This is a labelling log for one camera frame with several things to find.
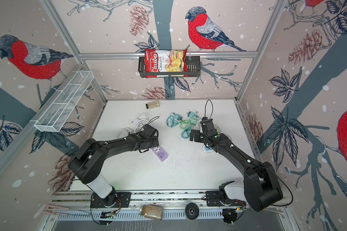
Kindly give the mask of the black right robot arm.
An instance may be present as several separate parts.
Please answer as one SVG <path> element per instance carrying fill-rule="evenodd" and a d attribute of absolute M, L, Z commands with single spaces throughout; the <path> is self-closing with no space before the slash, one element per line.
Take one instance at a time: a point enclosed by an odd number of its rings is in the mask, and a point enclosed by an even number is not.
<path fill-rule="evenodd" d="M 259 212 L 283 199 L 279 180 L 272 165 L 250 157 L 238 148 L 228 136 L 219 134 L 213 120 L 203 117 L 201 130 L 190 132 L 190 141 L 203 143 L 224 156 L 243 175 L 244 196 L 250 207 Z"/>

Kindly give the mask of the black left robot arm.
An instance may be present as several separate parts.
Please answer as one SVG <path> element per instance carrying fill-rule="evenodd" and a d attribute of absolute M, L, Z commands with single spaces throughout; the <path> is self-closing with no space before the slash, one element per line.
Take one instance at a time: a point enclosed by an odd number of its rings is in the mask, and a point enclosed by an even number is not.
<path fill-rule="evenodd" d="M 127 208 L 131 195 L 118 196 L 116 189 L 101 173 L 105 160 L 132 151 L 144 153 L 159 146 L 159 132 L 151 125 L 144 125 L 137 133 L 126 137 L 96 141 L 88 139 L 68 163 L 68 168 L 84 185 L 92 190 L 90 208 Z"/>

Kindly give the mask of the purple power strip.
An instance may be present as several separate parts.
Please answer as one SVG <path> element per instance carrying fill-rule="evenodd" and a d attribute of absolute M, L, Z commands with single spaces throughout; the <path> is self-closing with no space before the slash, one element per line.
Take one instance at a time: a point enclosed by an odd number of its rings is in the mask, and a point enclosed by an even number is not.
<path fill-rule="evenodd" d="M 168 154 L 160 146 L 151 148 L 151 151 L 161 162 L 168 158 Z"/>

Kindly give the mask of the white charger plug adapter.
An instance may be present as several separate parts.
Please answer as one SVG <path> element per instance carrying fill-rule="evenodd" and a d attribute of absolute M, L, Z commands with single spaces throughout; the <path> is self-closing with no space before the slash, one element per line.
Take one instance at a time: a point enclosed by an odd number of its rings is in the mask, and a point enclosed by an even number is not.
<path fill-rule="evenodd" d="M 133 125 L 136 125 L 136 124 L 139 123 L 140 121 L 141 121 L 140 118 L 135 118 L 135 119 L 132 121 L 132 123 L 133 123 Z"/>

